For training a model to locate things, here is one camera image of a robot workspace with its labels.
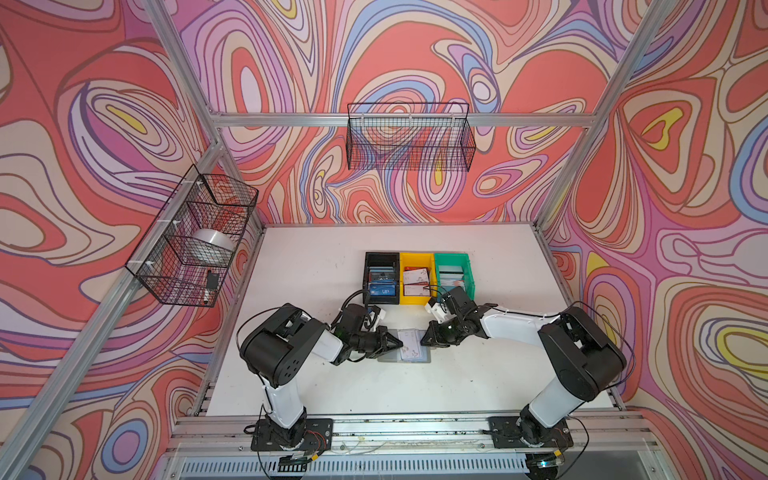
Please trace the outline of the grey card holder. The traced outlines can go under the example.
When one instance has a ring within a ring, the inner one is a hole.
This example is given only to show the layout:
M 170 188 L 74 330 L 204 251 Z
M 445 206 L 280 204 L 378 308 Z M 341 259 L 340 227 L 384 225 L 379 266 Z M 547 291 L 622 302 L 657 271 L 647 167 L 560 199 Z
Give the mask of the grey card holder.
M 392 330 L 391 333 L 400 340 L 403 345 L 397 349 L 382 355 L 377 359 L 383 363 L 412 363 L 426 364 L 431 362 L 430 349 L 421 344 L 426 331 L 418 329 Z

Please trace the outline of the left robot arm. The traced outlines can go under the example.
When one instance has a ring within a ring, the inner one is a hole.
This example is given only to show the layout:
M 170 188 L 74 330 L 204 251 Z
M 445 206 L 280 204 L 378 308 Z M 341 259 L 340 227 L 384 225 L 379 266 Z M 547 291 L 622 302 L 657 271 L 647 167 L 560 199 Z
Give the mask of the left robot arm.
M 331 323 L 324 323 L 290 303 L 270 309 L 269 318 L 238 344 L 248 370 L 264 387 L 266 403 L 259 420 L 245 431 L 251 449 L 321 454 L 332 445 L 333 420 L 310 420 L 296 376 L 317 356 L 334 366 L 377 359 L 403 342 L 379 323 L 378 307 L 346 302 Z

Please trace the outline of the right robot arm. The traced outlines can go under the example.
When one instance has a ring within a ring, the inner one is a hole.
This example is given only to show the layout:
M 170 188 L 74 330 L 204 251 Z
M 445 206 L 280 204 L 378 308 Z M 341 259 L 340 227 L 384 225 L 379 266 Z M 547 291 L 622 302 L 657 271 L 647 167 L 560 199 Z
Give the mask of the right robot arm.
M 628 366 L 620 348 L 577 306 L 535 315 L 492 303 L 448 306 L 432 299 L 425 310 L 431 320 L 423 346 L 446 348 L 479 337 L 517 341 L 546 352 L 555 378 L 521 410 L 510 431 L 528 447 L 546 445 L 569 414 L 610 389 Z

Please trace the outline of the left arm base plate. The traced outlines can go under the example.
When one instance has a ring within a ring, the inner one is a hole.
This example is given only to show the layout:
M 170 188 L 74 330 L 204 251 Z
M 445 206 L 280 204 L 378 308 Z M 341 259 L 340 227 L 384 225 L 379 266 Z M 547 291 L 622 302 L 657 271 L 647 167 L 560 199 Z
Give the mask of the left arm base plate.
M 299 419 L 291 428 L 283 428 L 269 417 L 244 429 L 252 434 L 255 452 L 324 452 L 332 447 L 334 421 L 331 418 Z

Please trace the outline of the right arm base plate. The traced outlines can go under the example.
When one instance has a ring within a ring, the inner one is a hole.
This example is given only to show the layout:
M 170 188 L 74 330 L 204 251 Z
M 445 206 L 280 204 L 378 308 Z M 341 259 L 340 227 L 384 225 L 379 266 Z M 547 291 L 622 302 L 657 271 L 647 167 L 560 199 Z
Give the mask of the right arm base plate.
M 574 445 L 565 418 L 547 428 L 533 417 L 492 416 L 486 432 L 497 449 L 566 450 Z

